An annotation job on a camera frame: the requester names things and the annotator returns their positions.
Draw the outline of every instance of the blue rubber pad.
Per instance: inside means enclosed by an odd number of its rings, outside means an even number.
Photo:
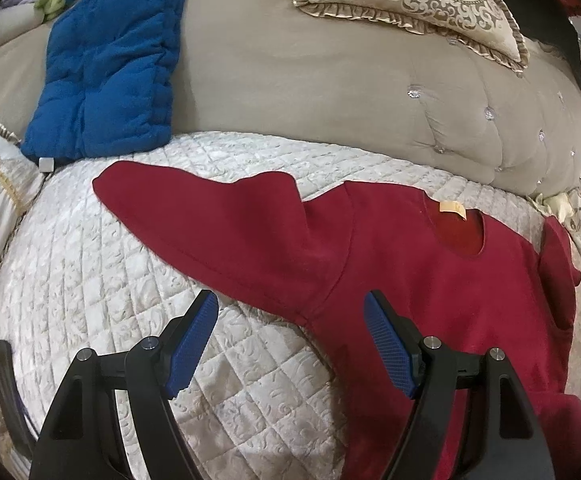
[[[417,390],[413,381],[413,362],[401,339],[393,330],[391,322],[371,293],[364,299],[364,320],[391,382],[407,397],[413,399]]]
[[[179,346],[173,353],[171,373],[164,389],[174,399],[188,388],[192,375],[200,362],[208,338],[219,315],[219,303],[215,294],[209,294],[192,320]]]

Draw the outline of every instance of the clothing label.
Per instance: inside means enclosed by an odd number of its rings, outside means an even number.
[[[440,213],[457,213],[464,220],[466,219],[466,208],[455,200],[442,200],[440,202]]]

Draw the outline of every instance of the silver bolt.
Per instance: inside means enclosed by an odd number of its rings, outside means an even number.
[[[491,348],[488,353],[495,361],[503,361],[506,358],[506,354],[501,348]]]
[[[152,350],[154,348],[157,348],[158,344],[159,338],[154,335],[149,335],[148,337],[145,337],[144,339],[141,340],[141,347],[144,350]]]
[[[79,352],[77,352],[77,360],[78,361],[88,361],[92,355],[93,355],[92,349],[82,348]]]
[[[424,345],[426,345],[426,348],[430,348],[431,350],[437,350],[440,346],[442,346],[442,342],[438,337],[429,335],[428,337],[424,338]]]

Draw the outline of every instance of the diamond quilting pattern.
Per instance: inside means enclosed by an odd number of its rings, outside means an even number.
[[[407,184],[436,200],[477,206],[539,247],[543,219],[524,199],[362,150],[204,132],[122,158],[221,182],[286,171],[304,200],[344,180]],[[183,315],[203,286],[147,250],[94,196],[91,180],[115,160],[84,160],[58,171],[0,268],[0,338],[13,345],[20,393],[38,428],[80,348],[100,354],[131,348]],[[221,303],[190,387],[171,402],[203,476],[338,478],[346,421],[325,357],[285,320],[228,298]],[[148,479],[123,392],[118,404],[131,467],[138,480]]]

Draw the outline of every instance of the blue cushion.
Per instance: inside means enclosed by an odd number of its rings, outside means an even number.
[[[24,155],[77,160],[166,144],[183,7],[184,0],[82,0],[61,16]]]

